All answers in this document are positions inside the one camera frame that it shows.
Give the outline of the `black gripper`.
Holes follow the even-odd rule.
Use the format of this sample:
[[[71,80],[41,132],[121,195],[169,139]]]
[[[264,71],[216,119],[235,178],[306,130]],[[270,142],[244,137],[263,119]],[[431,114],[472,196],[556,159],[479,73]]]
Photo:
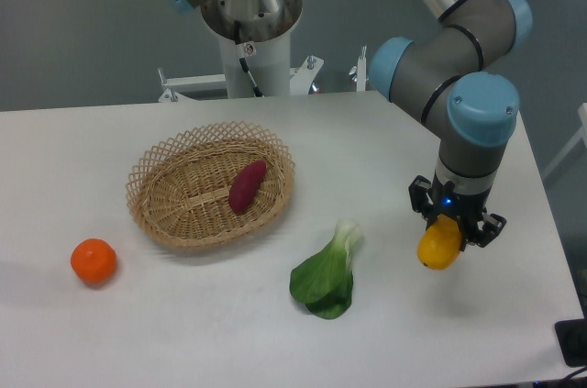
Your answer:
[[[507,224],[503,216],[486,213],[486,202],[493,187],[493,173],[483,177],[466,177],[437,162],[433,182],[417,175],[408,186],[414,212],[433,226],[440,215],[453,220],[460,217],[460,250],[469,245],[485,248]]]

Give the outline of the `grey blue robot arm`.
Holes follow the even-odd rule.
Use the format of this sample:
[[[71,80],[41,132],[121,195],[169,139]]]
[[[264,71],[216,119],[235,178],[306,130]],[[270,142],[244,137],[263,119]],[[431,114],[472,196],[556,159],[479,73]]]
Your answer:
[[[199,9],[218,38],[229,96],[293,92],[290,33],[302,0],[169,1],[180,12]],[[413,209],[428,229],[448,217],[462,245],[485,247],[506,223],[486,201],[519,109],[515,87],[486,69],[525,40],[532,13],[526,0],[423,1],[441,30],[422,44],[387,40],[371,59],[368,79],[439,138],[433,179],[410,185]]]

